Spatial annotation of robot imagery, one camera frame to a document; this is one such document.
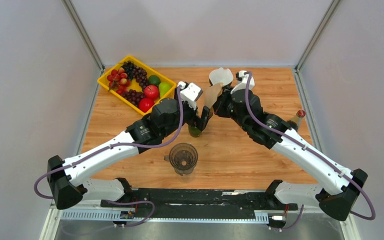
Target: gray floor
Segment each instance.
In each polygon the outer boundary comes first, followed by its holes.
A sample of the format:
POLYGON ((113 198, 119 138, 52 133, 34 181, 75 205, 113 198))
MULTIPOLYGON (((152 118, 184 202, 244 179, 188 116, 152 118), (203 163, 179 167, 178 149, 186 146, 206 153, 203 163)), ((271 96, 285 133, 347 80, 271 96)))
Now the gray floor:
MULTIPOLYGON (((291 224, 296 214, 288 214, 291 224)), ((343 240, 340 223, 322 213, 304 214, 300 222, 290 230, 275 232, 261 224, 234 223, 168 223, 146 222, 132 228, 110 228, 87 236, 71 234, 93 232, 111 226, 107 221, 62 220, 59 223, 56 240, 343 240)))

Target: wood grain surface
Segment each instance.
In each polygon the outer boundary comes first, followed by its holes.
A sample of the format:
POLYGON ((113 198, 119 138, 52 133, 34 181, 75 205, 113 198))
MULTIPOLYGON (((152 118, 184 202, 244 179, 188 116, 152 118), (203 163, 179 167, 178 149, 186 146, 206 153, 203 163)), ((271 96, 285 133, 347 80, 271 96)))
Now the wood grain surface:
MULTIPOLYGON (((193 82, 204 91, 209 85, 211 67, 156 67, 169 79, 193 82)), ((230 68, 233 74, 244 68, 230 68)), ((252 71, 261 105, 269 113, 288 120, 299 109, 301 102, 289 68, 246 68, 252 71)), ((198 106, 202 109, 204 95, 198 106)), ((88 151, 124 131, 141 115, 105 89, 99 90, 82 151, 88 151)), ((299 134, 311 142, 306 122, 299 134)), ((192 188, 192 189, 266 189, 274 179, 291 183, 316 181, 286 157, 253 142, 229 118, 214 116, 205 131, 193 138, 184 125, 178 138, 169 146, 150 149, 135 157, 121 160, 95 174, 93 178, 112 180, 126 178, 134 188, 192 188), (197 165, 190 175, 175 173, 164 156, 178 143, 190 143, 198 151, 197 165)))

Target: green apple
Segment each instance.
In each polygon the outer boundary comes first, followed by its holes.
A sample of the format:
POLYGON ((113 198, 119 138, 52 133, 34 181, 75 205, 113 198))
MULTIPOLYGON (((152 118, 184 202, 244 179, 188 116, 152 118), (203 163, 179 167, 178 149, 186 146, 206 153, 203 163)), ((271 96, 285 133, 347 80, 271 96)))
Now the green apple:
POLYGON ((158 85, 158 90, 159 90, 159 96, 162 97, 164 94, 166 94, 172 86, 168 84, 167 82, 162 82, 158 85))

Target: fruit tray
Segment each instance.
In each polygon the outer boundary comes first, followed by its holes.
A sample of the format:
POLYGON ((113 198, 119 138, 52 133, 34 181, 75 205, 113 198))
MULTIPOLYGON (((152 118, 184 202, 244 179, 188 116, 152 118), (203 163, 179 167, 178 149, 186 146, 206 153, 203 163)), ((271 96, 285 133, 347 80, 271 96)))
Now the fruit tray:
MULTIPOLYGON (((123 64, 126 62, 132 62, 134 64, 134 66, 138 66, 139 68, 143 68, 145 71, 146 71, 146 78, 148 79, 150 76, 152 75, 155 75, 159 78, 160 82, 161 83, 167 83, 171 86, 171 88, 169 90, 167 90, 167 92, 165 92, 163 95, 160 95, 157 99, 154 100, 154 105, 146 112, 143 112, 142 110, 140 110, 138 107, 136 107, 135 105, 133 105, 132 103, 130 103, 126 98, 122 97, 120 94, 118 94, 116 92, 117 88, 114 88, 114 89, 111 89, 109 92, 112 93, 113 95, 115 95, 117 98, 119 98, 121 101, 123 101, 125 104, 129 105, 131 108, 133 108, 136 112, 138 112, 139 114, 141 114, 142 116, 150 113, 152 111, 152 108, 158 104, 160 102, 161 99, 165 99, 165 98, 174 98, 174 95, 175 95, 175 89, 176 89, 176 83, 170 79, 168 79, 166 76, 162 75, 161 73, 155 71, 154 69, 150 68, 149 66, 147 66, 146 64, 144 64, 143 62, 137 60, 136 58, 134 58, 133 56, 131 55, 128 55, 126 56, 125 58, 123 58, 123 60, 121 60, 119 63, 117 63, 115 66, 113 66, 111 69, 109 69, 108 71, 105 72, 104 75, 102 75, 100 78, 98 78, 98 83, 104 88, 106 89, 107 91, 110 89, 110 81, 108 80, 108 76, 111 75, 111 72, 113 70, 119 70, 123 64)), ((126 90, 129 91, 129 90, 135 90, 137 92, 142 92, 143 89, 142 87, 140 86, 140 84, 137 82, 137 79, 134 77, 132 80, 131 80, 131 83, 130 83, 130 86, 127 86, 126 87, 126 90)))

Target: green object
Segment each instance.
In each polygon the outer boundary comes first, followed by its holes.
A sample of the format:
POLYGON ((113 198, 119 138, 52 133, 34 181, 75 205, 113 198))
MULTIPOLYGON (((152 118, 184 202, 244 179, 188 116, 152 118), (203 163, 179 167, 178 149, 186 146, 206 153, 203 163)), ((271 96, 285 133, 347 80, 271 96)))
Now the green object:
POLYGON ((172 88, 172 86, 167 82, 160 83, 158 86, 159 95, 161 97, 164 96, 164 94, 166 94, 171 88, 172 88))
POLYGON ((201 135, 202 131, 200 131, 197 127, 189 125, 188 128, 189 135, 191 135, 194 138, 197 138, 201 135))
POLYGON ((156 76, 156 75, 151 75, 151 76, 149 76, 149 78, 148 78, 148 82, 149 82, 149 84, 151 84, 151 85, 155 85, 155 86, 158 87, 158 85, 160 85, 160 83, 161 83, 161 80, 160 80, 160 78, 159 78, 158 76, 156 76))

